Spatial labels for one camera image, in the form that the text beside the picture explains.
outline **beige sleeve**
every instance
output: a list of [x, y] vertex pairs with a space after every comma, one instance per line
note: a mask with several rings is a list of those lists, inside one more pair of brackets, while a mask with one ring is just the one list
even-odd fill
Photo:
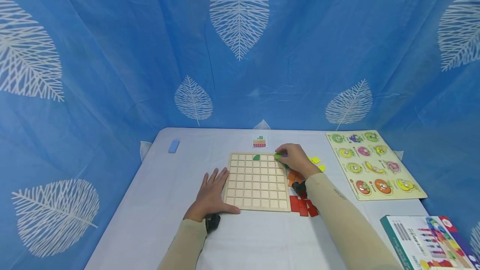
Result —
[[157, 270], [195, 270], [206, 236], [205, 219], [183, 220]]
[[360, 211], [323, 173], [306, 181], [316, 206], [348, 270], [402, 270]]

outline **blue curtain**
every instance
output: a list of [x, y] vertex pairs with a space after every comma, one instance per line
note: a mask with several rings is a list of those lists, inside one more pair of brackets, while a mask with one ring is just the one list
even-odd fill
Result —
[[480, 0], [0, 0], [0, 265], [83, 269], [165, 127], [378, 129], [480, 254], [479, 16]]

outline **wooden puzzle board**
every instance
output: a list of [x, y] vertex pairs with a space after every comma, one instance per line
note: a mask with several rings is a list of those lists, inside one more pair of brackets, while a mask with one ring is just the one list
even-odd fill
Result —
[[326, 135], [358, 200], [427, 197], [376, 130], [331, 131]]
[[274, 154], [235, 152], [228, 165], [225, 203], [241, 210], [290, 212], [287, 170]]

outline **blue block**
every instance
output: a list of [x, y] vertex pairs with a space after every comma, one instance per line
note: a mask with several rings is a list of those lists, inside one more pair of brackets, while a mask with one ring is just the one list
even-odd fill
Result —
[[179, 147], [180, 140], [173, 140], [172, 143], [170, 144], [170, 147], [168, 148], [168, 153], [176, 153], [177, 148]]

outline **hand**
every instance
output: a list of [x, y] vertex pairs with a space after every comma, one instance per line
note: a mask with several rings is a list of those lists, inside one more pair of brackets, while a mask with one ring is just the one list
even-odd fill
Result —
[[222, 200], [222, 189], [228, 178], [227, 168], [223, 168], [218, 176], [217, 173], [218, 168], [215, 168], [210, 179], [208, 179], [208, 173], [205, 173], [197, 199], [187, 210], [185, 217], [183, 217], [184, 220], [190, 219], [196, 222], [202, 222], [208, 214], [220, 212], [240, 214], [239, 208], [226, 204]]
[[305, 151], [299, 144], [283, 144], [275, 150], [276, 153], [287, 154], [286, 157], [279, 157], [281, 163], [287, 164], [293, 170], [299, 172], [305, 179], [321, 171], [310, 161]]

